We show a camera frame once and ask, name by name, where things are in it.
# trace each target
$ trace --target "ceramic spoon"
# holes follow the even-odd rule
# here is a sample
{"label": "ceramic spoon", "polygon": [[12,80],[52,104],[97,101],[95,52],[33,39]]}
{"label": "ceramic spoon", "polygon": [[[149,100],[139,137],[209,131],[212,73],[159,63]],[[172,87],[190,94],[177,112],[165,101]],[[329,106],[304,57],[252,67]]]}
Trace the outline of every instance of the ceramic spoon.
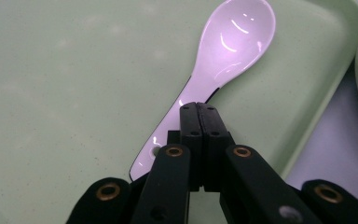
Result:
{"label": "ceramic spoon", "polygon": [[265,0],[227,0],[213,12],[200,39],[193,73],[135,159],[132,180],[150,171],[155,152],[167,144],[167,131],[180,129],[180,106],[205,103],[264,54],[274,33],[275,16]]}

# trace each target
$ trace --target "spoon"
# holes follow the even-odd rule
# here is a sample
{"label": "spoon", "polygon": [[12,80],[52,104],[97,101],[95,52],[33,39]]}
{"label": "spoon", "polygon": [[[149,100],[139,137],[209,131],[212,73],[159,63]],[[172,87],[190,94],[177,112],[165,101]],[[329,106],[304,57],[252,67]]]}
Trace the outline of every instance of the spoon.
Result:
{"label": "spoon", "polygon": [[227,0],[213,12],[200,38],[193,73],[135,159],[132,180],[150,171],[156,151],[167,144],[168,130],[180,129],[180,106],[207,102],[264,54],[274,33],[275,15],[266,0]]}

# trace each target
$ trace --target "green tray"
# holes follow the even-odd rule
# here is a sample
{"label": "green tray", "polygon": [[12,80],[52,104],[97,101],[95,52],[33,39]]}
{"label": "green tray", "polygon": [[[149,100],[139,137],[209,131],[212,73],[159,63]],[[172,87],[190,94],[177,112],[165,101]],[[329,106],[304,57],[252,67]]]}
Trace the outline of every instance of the green tray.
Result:
{"label": "green tray", "polygon": [[[358,3],[269,2],[268,52],[210,104],[285,176],[352,61]],[[0,1],[0,223],[63,223],[96,180],[129,180],[220,3]],[[217,199],[192,194],[190,223],[224,223]]]}

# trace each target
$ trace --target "white table surface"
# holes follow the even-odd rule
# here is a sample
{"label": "white table surface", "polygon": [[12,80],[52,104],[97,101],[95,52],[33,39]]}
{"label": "white table surface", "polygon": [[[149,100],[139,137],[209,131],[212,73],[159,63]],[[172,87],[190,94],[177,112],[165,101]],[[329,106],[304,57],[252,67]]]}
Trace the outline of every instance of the white table surface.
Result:
{"label": "white table surface", "polygon": [[341,81],[286,182],[334,182],[358,198],[358,90],[353,66]]}

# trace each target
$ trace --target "spoon handle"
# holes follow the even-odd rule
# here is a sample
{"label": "spoon handle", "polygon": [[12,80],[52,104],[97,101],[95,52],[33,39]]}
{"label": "spoon handle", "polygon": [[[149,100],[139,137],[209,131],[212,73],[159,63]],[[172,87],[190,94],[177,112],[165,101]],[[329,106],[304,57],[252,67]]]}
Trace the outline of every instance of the spoon handle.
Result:
{"label": "spoon handle", "polygon": [[216,91],[216,84],[212,82],[213,80],[205,80],[205,78],[194,76],[194,74],[191,76],[175,103],[136,157],[130,169],[132,180],[138,179],[150,171],[155,159],[155,152],[167,144],[168,131],[180,129],[179,108],[191,102],[205,103]]}

